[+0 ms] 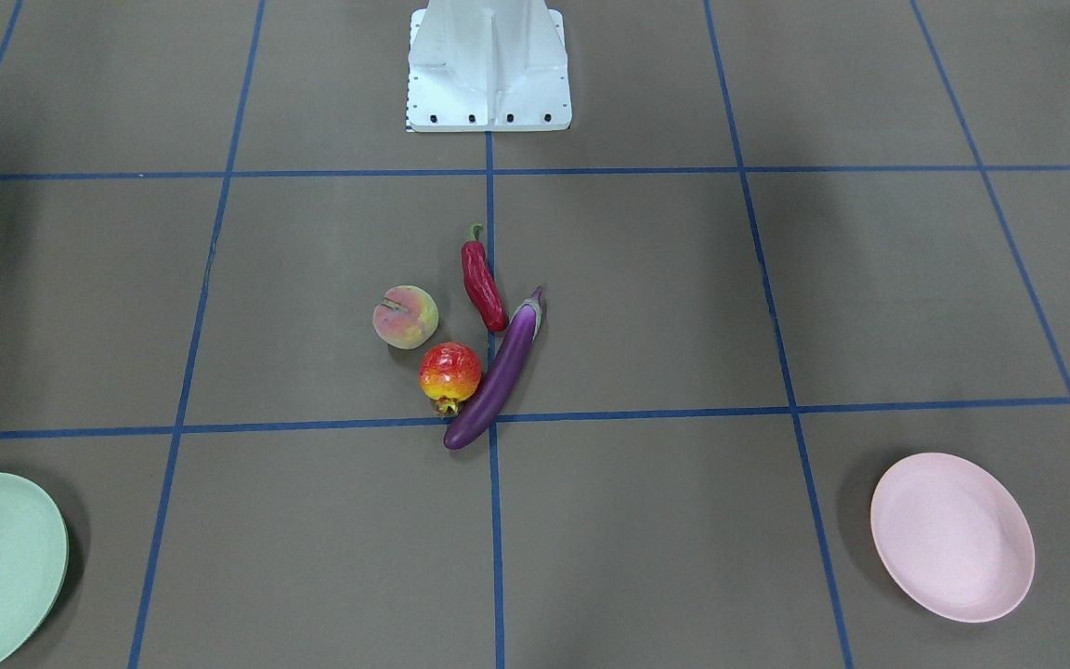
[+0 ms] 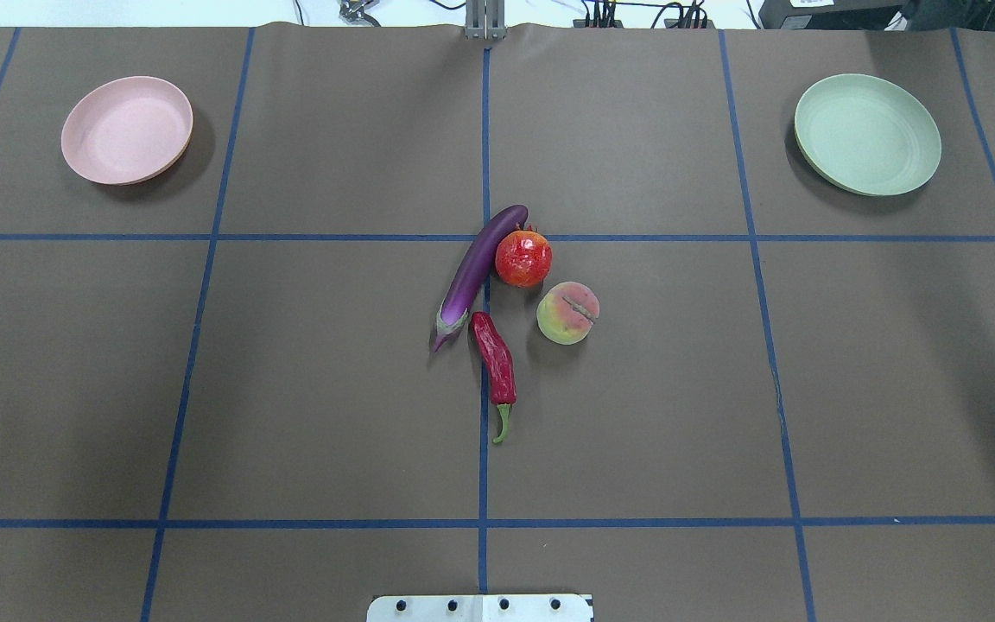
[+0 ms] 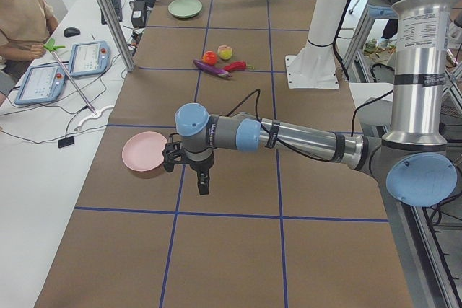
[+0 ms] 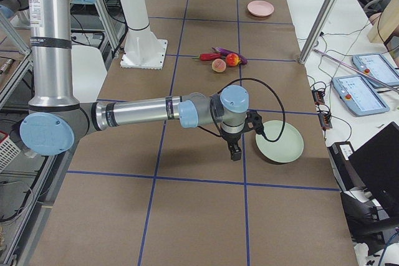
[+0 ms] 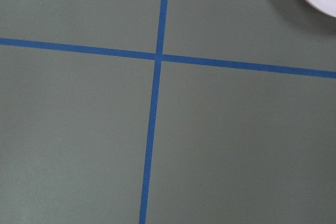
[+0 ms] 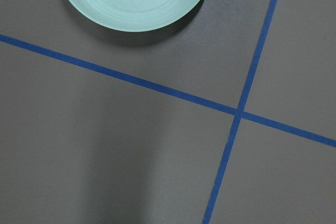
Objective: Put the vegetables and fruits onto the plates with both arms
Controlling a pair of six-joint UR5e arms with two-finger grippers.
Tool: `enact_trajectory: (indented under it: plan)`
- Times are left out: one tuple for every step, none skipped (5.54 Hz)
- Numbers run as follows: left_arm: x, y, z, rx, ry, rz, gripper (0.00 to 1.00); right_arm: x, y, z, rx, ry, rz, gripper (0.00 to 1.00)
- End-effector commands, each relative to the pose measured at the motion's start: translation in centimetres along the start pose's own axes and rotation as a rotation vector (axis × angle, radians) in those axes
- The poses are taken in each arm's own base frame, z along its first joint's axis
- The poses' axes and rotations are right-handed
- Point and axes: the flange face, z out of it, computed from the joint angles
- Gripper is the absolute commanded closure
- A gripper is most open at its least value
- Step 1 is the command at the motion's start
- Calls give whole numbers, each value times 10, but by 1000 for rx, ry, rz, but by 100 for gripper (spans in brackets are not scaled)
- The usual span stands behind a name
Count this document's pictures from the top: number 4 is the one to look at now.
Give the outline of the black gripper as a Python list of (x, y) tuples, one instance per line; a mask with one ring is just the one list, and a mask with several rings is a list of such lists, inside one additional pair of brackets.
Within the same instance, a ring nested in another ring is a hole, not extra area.
[(242, 159), (242, 150), (239, 146), (239, 140), (241, 139), (242, 134), (244, 134), (244, 125), (221, 125), (221, 135), (228, 144), (228, 149), (230, 151), (230, 157), (232, 161), (239, 161)]

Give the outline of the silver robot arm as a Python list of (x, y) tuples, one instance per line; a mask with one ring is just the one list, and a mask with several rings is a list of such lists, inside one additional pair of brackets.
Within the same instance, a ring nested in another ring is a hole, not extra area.
[(95, 131), (179, 120), (184, 128), (215, 124), (228, 144), (231, 159), (241, 159), (238, 142), (249, 130), (249, 95), (238, 85), (229, 84), (210, 97), (191, 93), (124, 103), (80, 103), (72, 85), (71, 2), (28, 0), (35, 94), (20, 127), (28, 148), (53, 156)]

